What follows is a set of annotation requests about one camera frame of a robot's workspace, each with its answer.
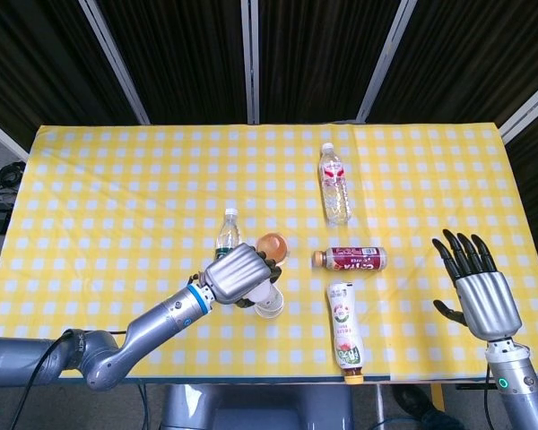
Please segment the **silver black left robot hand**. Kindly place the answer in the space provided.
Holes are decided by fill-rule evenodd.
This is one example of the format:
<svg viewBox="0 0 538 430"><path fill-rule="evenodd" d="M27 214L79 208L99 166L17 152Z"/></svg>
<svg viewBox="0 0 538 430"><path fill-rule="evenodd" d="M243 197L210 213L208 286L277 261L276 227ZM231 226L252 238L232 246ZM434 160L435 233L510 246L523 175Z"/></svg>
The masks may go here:
<svg viewBox="0 0 538 430"><path fill-rule="evenodd" d="M201 272L199 283L212 291L217 303L245 308L268 299L281 274L275 260L240 244Z"/></svg>

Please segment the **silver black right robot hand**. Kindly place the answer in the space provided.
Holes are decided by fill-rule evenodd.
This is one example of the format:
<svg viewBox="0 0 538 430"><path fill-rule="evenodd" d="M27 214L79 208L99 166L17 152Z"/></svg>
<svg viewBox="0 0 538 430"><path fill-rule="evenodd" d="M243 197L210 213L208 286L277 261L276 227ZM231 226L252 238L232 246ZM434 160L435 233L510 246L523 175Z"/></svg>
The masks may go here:
<svg viewBox="0 0 538 430"><path fill-rule="evenodd" d="M477 235L443 230L443 244L432 244L452 280L461 309L455 311L435 299L434 307L450 321L467 327L479 340L492 342L513 337L522 327L516 301L489 247Z"/></svg>

